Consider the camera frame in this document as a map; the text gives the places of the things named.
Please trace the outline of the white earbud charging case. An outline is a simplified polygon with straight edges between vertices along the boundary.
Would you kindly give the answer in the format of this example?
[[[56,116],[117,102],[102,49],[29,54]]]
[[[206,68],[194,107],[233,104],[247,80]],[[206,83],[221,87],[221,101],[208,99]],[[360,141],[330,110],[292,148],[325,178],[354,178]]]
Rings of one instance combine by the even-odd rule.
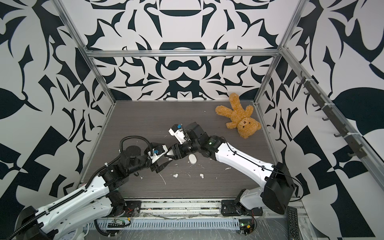
[[[194,154],[190,154],[188,158],[189,158],[189,162],[192,165],[195,165],[197,163],[197,157]]]

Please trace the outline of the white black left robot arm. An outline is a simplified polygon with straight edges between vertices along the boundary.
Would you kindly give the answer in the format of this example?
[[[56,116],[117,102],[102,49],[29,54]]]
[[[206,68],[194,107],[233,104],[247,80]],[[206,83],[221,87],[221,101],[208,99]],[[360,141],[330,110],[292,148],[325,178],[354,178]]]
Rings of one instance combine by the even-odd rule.
[[[172,159],[176,151],[142,136],[128,136],[121,139],[119,152],[114,160],[93,173],[85,185],[51,204],[23,210],[14,232],[7,238],[59,240],[100,218],[123,215],[128,207],[118,188],[141,170],[160,172],[165,164],[158,165],[157,161],[161,157]]]

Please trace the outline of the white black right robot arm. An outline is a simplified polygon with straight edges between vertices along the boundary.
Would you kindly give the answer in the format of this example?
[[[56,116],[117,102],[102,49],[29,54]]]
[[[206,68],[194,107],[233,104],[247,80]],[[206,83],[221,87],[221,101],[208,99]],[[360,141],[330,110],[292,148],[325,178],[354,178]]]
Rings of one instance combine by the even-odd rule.
[[[223,216],[250,216],[253,210],[262,207],[285,214],[296,188],[296,179],[285,164],[278,162],[273,165],[258,160],[236,149],[223,137],[209,136],[197,123],[186,127],[173,125],[169,133],[178,140],[169,149],[170,159],[179,160],[200,153],[238,170],[258,184],[257,188],[241,190],[235,200],[223,203]]]

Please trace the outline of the brown teddy bear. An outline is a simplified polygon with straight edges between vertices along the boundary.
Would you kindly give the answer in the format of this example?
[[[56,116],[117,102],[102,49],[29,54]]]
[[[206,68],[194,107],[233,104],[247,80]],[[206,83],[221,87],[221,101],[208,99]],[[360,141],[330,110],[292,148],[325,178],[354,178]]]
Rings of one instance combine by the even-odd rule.
[[[226,117],[231,121],[226,123],[228,129],[237,129],[243,139],[247,139],[257,131],[262,129],[260,122],[252,118],[254,107],[249,105],[245,109],[242,107],[240,96],[231,93],[229,96],[231,109],[225,106],[217,106],[215,112],[219,116]]]

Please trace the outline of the green circuit board left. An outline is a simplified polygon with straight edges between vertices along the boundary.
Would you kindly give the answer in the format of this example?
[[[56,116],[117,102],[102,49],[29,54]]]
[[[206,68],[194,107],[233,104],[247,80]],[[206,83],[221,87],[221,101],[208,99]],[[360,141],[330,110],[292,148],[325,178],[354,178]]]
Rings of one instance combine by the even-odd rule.
[[[131,219],[127,220],[114,220],[108,223],[108,228],[125,228],[131,225]]]

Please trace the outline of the green circuit board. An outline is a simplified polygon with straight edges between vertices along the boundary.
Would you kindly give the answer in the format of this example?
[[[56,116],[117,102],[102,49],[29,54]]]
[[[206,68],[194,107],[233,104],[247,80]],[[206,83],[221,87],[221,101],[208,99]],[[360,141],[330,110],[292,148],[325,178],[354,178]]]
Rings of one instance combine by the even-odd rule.
[[[249,235],[257,227],[257,222],[255,219],[241,219],[239,220],[240,224],[240,234]]]
[[[108,223],[108,228],[125,228],[131,225],[131,219],[127,220],[114,220]]]

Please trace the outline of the green circuit board right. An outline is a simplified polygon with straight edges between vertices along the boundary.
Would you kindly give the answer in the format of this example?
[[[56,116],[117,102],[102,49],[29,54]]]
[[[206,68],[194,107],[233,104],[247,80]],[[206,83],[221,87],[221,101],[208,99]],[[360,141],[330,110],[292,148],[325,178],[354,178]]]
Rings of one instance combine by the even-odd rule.
[[[241,219],[239,220],[240,224],[240,234],[249,235],[257,227],[257,222],[255,219]]]

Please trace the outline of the black remote control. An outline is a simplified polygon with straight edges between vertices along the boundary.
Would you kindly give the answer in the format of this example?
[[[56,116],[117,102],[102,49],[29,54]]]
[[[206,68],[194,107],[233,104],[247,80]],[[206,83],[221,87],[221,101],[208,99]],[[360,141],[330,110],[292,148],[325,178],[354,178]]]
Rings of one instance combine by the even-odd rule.
[[[288,240],[300,240],[298,211],[296,208],[287,207]]]

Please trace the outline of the aluminium mounting rail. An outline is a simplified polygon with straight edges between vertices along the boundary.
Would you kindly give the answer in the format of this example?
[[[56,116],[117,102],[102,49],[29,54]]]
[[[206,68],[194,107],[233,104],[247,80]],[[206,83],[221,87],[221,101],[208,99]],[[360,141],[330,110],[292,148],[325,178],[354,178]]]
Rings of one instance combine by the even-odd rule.
[[[124,214],[115,217],[110,214],[104,217],[106,220],[116,219],[249,219],[252,216],[233,216],[225,217],[221,214],[221,201],[233,200],[233,198],[171,198],[171,199],[125,199],[142,201],[141,212],[125,216]],[[283,218],[287,216],[278,214],[265,205],[260,206],[264,213],[256,218]]]

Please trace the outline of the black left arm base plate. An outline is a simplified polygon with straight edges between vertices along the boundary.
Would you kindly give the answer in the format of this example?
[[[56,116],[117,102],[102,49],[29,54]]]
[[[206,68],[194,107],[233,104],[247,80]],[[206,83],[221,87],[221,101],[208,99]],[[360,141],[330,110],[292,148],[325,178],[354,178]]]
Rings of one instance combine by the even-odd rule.
[[[124,208],[124,215],[133,215],[134,213],[140,213],[141,212],[141,206],[142,206],[142,201],[139,200],[128,200],[125,201],[126,205]]]

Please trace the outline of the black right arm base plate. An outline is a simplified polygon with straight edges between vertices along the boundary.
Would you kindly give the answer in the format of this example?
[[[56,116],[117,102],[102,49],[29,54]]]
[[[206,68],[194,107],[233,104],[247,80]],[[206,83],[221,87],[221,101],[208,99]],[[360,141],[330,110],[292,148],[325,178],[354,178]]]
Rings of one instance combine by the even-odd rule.
[[[261,207],[248,210],[236,200],[222,200],[221,214],[225,217],[233,216],[256,216],[260,217],[264,213]]]

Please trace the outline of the black wall hook rack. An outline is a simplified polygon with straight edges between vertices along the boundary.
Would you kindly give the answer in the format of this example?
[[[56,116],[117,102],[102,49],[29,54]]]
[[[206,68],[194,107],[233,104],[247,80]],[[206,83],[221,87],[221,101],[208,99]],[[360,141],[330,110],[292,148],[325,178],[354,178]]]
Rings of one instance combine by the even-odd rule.
[[[313,104],[313,107],[324,112],[326,117],[323,118],[323,121],[329,121],[333,124],[337,130],[334,137],[343,138],[352,149],[352,153],[349,154],[349,156],[358,157],[359,159],[368,157],[370,155],[370,149],[367,142],[363,139],[362,135],[352,127],[336,104],[331,101],[317,82],[314,79],[302,77],[298,84],[306,88],[307,91],[305,95],[309,95],[315,100],[316,103]]]

